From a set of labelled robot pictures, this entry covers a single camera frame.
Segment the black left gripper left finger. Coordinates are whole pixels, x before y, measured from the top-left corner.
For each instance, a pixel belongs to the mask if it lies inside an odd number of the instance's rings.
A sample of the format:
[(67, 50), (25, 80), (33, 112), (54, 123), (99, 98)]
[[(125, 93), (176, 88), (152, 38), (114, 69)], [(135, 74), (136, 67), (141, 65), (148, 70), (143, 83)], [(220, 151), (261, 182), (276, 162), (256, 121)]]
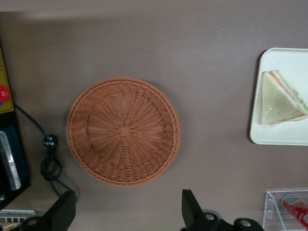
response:
[(67, 231), (76, 216), (77, 197), (66, 191), (43, 216), (24, 220), (17, 231)]

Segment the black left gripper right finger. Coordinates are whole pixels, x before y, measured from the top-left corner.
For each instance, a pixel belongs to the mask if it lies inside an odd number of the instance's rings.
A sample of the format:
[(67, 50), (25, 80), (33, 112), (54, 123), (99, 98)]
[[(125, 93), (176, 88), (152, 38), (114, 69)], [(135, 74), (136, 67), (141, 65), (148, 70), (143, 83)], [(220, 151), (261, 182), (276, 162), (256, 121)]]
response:
[(219, 230), (219, 214), (214, 210), (203, 210), (191, 190), (182, 190), (181, 212), (185, 223), (182, 231)]

